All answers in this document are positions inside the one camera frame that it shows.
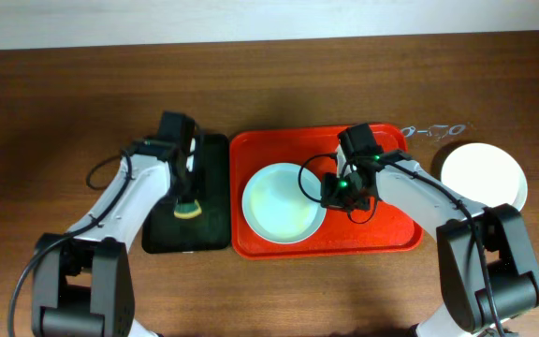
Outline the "red plastic tray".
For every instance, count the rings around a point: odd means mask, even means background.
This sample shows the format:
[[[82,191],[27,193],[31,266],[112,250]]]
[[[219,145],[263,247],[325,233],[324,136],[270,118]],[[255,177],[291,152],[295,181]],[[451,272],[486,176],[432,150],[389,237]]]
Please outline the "red plastic tray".
[[[336,256],[408,251],[422,239],[423,229],[400,210],[380,202],[375,214],[328,211],[311,238],[293,244],[266,241],[245,220],[241,202],[245,185],[262,168],[277,163],[303,164],[316,154],[332,153],[339,145],[338,126],[256,130],[230,142],[230,203],[232,246],[248,259]]]

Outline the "light blue plate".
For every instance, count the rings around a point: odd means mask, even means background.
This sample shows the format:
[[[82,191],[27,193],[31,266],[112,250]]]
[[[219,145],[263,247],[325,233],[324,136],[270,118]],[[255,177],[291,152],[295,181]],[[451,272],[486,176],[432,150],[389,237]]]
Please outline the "light blue plate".
[[[267,242],[303,242],[322,226],[327,210],[317,201],[320,181],[306,168],[277,163],[246,183],[241,209],[249,228]]]

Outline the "white plate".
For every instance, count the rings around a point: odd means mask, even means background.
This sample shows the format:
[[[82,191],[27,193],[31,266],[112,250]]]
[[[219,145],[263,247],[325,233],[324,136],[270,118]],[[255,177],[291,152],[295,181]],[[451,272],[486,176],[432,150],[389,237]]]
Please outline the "white plate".
[[[487,143],[460,145],[444,160],[440,180],[457,193],[489,207],[509,204],[521,211],[528,196],[525,172],[505,150]]]

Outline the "green yellow sponge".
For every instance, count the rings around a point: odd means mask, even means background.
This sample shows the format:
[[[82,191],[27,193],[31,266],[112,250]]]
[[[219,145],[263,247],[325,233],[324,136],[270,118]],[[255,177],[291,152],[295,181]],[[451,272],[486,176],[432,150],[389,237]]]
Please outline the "green yellow sponge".
[[[202,214],[202,208],[196,199],[192,201],[177,202],[174,206],[173,214],[178,219],[193,219]]]

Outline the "black plastic tray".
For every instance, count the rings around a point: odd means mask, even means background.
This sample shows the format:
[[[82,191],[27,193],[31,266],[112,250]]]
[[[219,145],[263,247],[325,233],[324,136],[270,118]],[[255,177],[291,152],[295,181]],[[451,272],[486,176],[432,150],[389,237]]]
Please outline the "black plastic tray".
[[[192,219],[174,215],[175,202],[161,198],[143,223],[141,246],[149,254],[220,250],[230,245],[229,144],[222,134],[204,138],[198,196],[202,213]]]

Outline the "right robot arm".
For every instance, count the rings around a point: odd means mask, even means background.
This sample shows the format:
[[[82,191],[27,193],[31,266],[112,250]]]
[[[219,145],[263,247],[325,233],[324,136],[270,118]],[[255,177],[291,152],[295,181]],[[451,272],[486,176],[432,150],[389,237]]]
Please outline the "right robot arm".
[[[324,175],[321,206],[350,213],[384,203],[437,243],[443,303],[409,335],[505,336],[503,321],[539,307],[539,264],[520,211],[453,191],[408,153],[385,152],[367,124],[345,128],[338,140],[339,170]]]

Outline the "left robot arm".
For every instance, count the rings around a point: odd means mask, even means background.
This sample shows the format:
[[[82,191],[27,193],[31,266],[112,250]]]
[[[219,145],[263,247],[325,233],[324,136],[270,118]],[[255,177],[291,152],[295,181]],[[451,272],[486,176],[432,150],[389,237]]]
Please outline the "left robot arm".
[[[23,276],[33,278],[35,336],[150,336],[135,318],[128,253],[161,201],[175,217],[202,213],[198,201],[204,133],[191,117],[165,111],[157,132],[119,154],[95,205],[63,234],[37,241]]]

